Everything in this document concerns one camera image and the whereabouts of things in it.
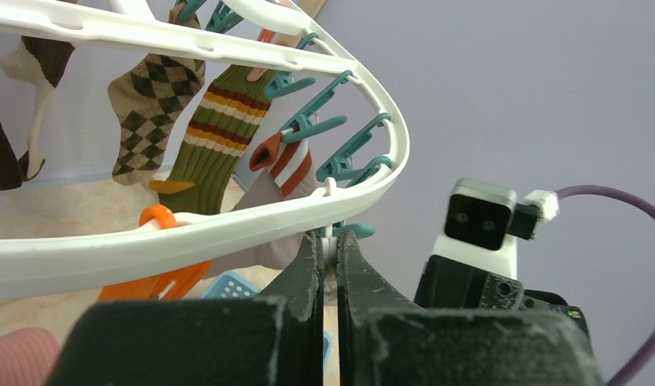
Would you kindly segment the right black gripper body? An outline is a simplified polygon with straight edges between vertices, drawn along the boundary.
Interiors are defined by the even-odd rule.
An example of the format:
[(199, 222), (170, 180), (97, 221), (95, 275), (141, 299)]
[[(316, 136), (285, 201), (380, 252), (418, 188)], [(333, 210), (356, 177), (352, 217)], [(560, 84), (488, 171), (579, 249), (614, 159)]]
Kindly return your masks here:
[(585, 334), (583, 312), (561, 296), (526, 289), (516, 279), (433, 255), (422, 272), (414, 303), (427, 309), (549, 311), (567, 316)]

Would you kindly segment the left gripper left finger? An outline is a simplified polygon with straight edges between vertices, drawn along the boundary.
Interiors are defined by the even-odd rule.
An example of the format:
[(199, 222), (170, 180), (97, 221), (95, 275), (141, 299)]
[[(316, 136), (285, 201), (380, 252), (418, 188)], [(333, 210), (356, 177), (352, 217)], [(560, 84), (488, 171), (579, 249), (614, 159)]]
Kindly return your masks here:
[(320, 385), (323, 264), (315, 234), (257, 296), (111, 301), (76, 322), (50, 385)]

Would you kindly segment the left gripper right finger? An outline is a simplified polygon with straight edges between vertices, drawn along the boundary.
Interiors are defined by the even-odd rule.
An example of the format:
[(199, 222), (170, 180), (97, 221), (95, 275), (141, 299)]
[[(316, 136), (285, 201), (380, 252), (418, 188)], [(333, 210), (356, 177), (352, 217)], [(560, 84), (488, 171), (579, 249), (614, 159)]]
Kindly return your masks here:
[(364, 258), (337, 249), (343, 385), (601, 385), (587, 336), (549, 311), (427, 309)]

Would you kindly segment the white hanger clip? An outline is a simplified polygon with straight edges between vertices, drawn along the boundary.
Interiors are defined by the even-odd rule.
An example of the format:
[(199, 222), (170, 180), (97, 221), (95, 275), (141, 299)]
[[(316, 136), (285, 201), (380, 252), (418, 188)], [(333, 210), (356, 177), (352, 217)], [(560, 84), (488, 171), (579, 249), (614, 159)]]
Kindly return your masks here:
[(336, 288), (336, 262), (338, 236), (334, 227), (330, 224), (321, 228), (320, 242), (323, 249), (323, 268), (325, 286), (329, 290)]

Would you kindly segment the white round clip hanger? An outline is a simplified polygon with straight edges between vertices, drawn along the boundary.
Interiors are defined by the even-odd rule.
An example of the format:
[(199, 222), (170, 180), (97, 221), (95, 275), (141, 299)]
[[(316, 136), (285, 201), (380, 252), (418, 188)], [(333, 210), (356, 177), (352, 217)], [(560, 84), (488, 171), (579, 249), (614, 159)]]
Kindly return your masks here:
[(258, 215), (232, 211), (216, 216), (178, 213), (179, 226), (164, 230), (150, 222), (127, 232), (0, 240), (0, 300), (131, 281), (135, 274), (150, 275), (159, 261), (192, 265), (267, 238), (324, 227), (368, 209), (395, 183), (410, 155), (410, 136), (401, 111), (376, 77), (291, 1), (231, 1), (229, 6), (247, 21), (280, 34), (316, 33), (319, 52), (163, 23), (144, 1), (115, 1), (111, 10), (58, 1), (0, 1), (0, 31), (275, 70), (350, 71), (375, 111), (390, 115), (385, 128), (393, 165), (352, 187), (328, 183), (306, 198), (291, 200), (278, 209), (282, 226), (267, 233), (245, 229)]

